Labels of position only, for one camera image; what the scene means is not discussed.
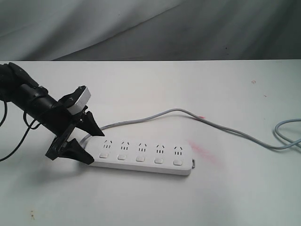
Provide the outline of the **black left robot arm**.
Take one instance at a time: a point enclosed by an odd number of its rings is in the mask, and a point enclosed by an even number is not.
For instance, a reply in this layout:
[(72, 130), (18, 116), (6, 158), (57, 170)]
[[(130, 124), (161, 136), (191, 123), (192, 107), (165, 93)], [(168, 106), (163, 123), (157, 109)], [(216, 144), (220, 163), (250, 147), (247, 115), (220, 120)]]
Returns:
[(1, 101), (13, 103), (55, 134), (46, 152), (51, 160), (68, 158), (87, 165), (94, 162), (92, 155), (76, 139), (68, 140), (75, 128), (91, 136), (104, 135), (87, 110), (90, 97), (88, 88), (79, 86), (74, 92), (55, 100), (20, 66), (12, 62), (0, 66)]

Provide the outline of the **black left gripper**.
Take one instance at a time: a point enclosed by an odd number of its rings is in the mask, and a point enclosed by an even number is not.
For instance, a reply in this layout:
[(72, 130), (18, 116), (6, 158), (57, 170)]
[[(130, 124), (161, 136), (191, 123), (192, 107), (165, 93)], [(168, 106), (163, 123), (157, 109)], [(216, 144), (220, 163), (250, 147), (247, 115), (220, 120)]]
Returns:
[(71, 141), (68, 141), (68, 138), (76, 127), (91, 136), (104, 137), (104, 133), (98, 127), (93, 114), (90, 111), (85, 112), (87, 105), (80, 113), (71, 115), (66, 108), (70, 95), (64, 96), (59, 101), (46, 95), (37, 101), (38, 110), (41, 110), (37, 117), (38, 122), (56, 135), (46, 156), (51, 160), (67, 158), (91, 164), (94, 158), (81, 147), (75, 138)]

